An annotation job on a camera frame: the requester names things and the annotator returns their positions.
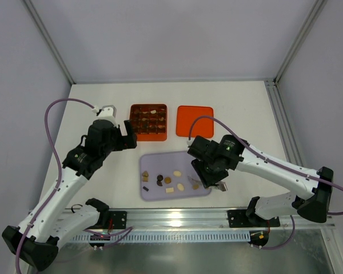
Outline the metal serving tongs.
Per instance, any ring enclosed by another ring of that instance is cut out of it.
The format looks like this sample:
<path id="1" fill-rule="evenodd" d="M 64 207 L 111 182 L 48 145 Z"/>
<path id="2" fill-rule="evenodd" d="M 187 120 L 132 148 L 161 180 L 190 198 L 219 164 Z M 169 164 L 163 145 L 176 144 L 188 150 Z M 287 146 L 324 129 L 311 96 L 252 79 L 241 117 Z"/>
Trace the metal serving tongs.
<path id="1" fill-rule="evenodd" d="M 204 188 L 204 189 L 209 189 L 209 190 L 220 190 L 222 192 L 225 192 L 228 190 L 226 183 L 225 182 L 218 182 L 216 184 L 213 184 L 212 186 L 205 186 L 200 180 L 194 179 L 191 176 L 187 176 L 188 181 L 194 185 L 194 184 L 198 184 L 200 188 Z"/>

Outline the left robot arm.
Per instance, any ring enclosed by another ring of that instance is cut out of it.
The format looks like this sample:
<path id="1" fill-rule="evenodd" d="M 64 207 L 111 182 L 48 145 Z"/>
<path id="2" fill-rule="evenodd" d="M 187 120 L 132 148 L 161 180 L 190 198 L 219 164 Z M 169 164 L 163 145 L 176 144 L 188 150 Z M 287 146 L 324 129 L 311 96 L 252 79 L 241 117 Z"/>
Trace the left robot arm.
<path id="1" fill-rule="evenodd" d="M 8 225 L 3 230 L 4 242 L 19 260 L 43 271 L 77 233 L 91 227 L 109 226 L 109 206 L 95 198 L 87 200 L 80 210 L 62 222 L 58 218 L 110 153 L 136 148 L 137 136 L 131 122 L 126 120 L 124 125 L 126 135 L 109 120 L 95 120 L 81 143 L 68 152 L 60 166 L 59 178 L 43 199 L 19 225 Z"/>

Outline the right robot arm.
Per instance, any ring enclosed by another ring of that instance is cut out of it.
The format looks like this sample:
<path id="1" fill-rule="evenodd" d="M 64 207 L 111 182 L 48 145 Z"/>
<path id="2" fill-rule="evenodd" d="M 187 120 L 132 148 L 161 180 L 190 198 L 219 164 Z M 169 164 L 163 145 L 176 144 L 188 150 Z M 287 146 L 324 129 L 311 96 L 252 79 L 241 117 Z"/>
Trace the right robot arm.
<path id="1" fill-rule="evenodd" d="M 333 180 L 333 171 L 318 171 L 291 164 L 256 150 L 245 140 L 224 135 L 220 142 L 197 136 L 189 144 L 192 167 L 204 188 L 226 191 L 224 179 L 229 171 L 253 174 L 288 190 L 287 193 L 251 198 L 246 217 L 259 225 L 279 216 L 298 214 L 315 223 L 325 223 L 332 187 L 323 181 Z"/>

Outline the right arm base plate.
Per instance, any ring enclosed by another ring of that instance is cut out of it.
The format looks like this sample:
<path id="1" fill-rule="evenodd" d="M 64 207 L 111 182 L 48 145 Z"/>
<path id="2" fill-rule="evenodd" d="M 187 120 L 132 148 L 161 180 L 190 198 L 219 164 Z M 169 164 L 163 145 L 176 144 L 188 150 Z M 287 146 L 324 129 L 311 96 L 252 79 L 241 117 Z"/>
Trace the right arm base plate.
<path id="1" fill-rule="evenodd" d="M 281 225 L 278 217 L 264 220 L 256 215 L 247 216 L 245 209 L 230 209 L 227 217 L 230 228 L 276 228 Z"/>

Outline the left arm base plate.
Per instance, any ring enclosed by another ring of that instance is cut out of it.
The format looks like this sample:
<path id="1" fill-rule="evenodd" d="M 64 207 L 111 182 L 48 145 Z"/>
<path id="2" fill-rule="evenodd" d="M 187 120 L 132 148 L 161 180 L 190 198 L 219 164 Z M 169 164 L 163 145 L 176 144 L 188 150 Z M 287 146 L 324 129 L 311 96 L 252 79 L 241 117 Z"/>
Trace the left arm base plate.
<path id="1" fill-rule="evenodd" d="M 126 211 L 106 211 L 101 217 L 101 228 L 103 229 L 125 229 L 126 224 Z"/>

